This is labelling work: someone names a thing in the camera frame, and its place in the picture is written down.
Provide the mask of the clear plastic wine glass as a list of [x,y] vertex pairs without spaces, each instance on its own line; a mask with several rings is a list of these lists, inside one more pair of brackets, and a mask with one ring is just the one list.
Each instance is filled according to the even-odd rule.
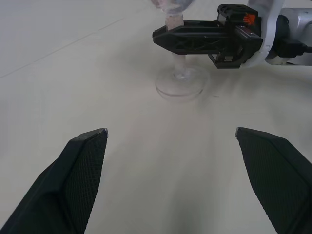
[[[149,0],[165,14],[165,30],[183,26],[183,11],[195,0]],[[210,74],[207,70],[188,65],[185,55],[172,53],[173,64],[161,72],[156,80],[157,92],[167,100],[187,102],[198,97],[208,82]]]

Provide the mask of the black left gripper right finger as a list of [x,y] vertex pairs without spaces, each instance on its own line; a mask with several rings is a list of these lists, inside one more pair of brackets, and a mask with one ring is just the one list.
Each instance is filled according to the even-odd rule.
[[312,163],[288,140],[238,127],[250,184],[278,234],[312,234]]

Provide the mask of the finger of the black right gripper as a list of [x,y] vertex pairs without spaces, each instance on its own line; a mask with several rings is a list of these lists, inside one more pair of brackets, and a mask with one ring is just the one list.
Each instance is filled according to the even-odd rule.
[[179,26],[167,30],[165,26],[152,33],[154,44],[178,55],[218,53],[223,47],[223,28]]
[[204,21],[204,20],[185,20],[184,26],[218,26],[216,20]]

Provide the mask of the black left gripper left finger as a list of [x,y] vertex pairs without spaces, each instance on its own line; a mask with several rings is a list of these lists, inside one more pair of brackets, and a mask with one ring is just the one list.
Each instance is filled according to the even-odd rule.
[[0,234],[84,234],[98,193],[106,128],[71,139],[35,180]]

